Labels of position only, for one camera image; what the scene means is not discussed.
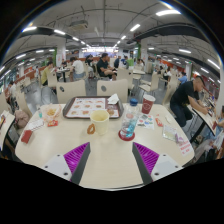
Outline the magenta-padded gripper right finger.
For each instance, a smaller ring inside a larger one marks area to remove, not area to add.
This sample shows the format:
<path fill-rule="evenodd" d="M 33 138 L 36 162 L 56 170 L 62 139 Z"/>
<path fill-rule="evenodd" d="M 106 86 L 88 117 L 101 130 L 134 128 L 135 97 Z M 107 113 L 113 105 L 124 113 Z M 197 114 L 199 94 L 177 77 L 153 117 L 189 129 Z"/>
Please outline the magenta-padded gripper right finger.
<path fill-rule="evenodd" d="M 139 143 L 133 143 L 132 152 L 144 185 L 182 169 L 168 154 L 158 154 Z"/>

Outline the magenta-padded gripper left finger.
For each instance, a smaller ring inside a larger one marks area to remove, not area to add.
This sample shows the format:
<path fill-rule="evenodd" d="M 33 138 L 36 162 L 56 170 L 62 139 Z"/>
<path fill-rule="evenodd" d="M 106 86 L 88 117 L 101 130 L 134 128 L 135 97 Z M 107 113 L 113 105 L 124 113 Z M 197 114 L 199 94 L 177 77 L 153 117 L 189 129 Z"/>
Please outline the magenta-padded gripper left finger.
<path fill-rule="evenodd" d="M 52 157 L 43 169 L 65 180 L 79 184 L 90 154 L 90 143 L 84 143 L 66 154 Z"/>

